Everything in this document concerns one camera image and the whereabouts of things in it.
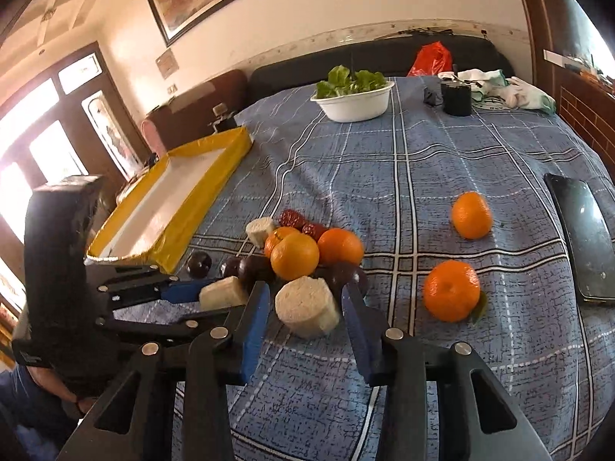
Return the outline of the left hand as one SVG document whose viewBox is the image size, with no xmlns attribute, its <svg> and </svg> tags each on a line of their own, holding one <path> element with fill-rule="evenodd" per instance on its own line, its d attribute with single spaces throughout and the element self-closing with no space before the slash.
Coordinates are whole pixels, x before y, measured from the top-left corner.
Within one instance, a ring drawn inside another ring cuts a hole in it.
<svg viewBox="0 0 615 461">
<path fill-rule="evenodd" d="M 97 398 L 78 398 L 51 368 L 28 366 L 27 370 L 36 385 L 58 396 L 61 400 L 76 405 L 83 414 L 88 413 L 97 401 Z"/>
</svg>

